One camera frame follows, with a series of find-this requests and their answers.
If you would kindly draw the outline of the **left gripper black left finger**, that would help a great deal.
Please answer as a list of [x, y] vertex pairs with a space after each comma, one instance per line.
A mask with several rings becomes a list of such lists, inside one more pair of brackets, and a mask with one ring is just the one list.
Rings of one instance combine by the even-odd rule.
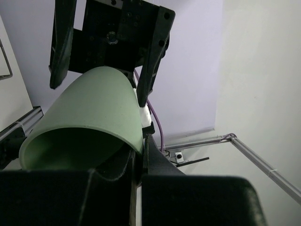
[[130, 226], [135, 156], [117, 153], [89, 170], [6, 170], [0, 174], [3, 226]]

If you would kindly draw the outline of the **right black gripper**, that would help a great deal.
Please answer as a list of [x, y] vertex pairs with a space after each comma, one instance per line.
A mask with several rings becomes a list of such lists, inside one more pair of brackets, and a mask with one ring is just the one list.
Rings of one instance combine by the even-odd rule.
[[56, 0], [49, 70], [50, 88], [58, 88], [68, 70], [84, 73], [97, 66], [127, 73], [141, 66], [137, 85], [146, 105], [167, 49], [175, 12], [143, 0], [88, 0], [82, 29], [74, 28], [75, 0]]

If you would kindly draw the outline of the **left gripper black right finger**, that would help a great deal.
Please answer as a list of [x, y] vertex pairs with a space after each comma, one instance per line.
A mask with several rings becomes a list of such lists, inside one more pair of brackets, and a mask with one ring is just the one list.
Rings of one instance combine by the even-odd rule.
[[143, 226], [265, 226], [259, 197], [240, 177], [185, 175], [158, 149], [144, 143]]

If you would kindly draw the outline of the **pale green cup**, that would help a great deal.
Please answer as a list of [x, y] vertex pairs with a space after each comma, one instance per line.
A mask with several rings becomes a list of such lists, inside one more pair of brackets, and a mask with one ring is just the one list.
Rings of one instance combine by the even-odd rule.
[[143, 132], [134, 89], [111, 67], [78, 77], [23, 142], [23, 170], [95, 168], [123, 146], [142, 153]]

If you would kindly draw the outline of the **grey wire dish rack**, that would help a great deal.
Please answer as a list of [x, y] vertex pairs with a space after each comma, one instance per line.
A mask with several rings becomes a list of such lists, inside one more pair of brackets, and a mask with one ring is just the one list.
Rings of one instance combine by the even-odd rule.
[[5, 52], [5, 49], [4, 49], [4, 46], [3, 46], [2, 42], [0, 42], [0, 49], [2, 51], [2, 55], [3, 55], [3, 59], [6, 63], [6, 67], [8, 69], [8, 72], [6, 74], [1, 74], [0, 75], [0, 80], [5, 80], [5, 79], [8, 79], [8, 78], [11, 78], [13, 76], [13, 72], [12, 72], [12, 69], [11, 69], [11, 66], [10, 66], [10, 63], [9, 63], [9, 60], [8, 60], [8, 57], [7, 57], [7, 54]]

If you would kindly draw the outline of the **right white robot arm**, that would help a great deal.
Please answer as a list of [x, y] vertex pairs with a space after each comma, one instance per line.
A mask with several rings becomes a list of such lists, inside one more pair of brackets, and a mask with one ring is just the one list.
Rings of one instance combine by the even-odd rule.
[[56, 89], [69, 71], [120, 70], [132, 83], [143, 132], [155, 132], [148, 96], [169, 46], [175, 12], [143, 0], [88, 0], [82, 29], [74, 28], [76, 1], [55, 2], [49, 70]]

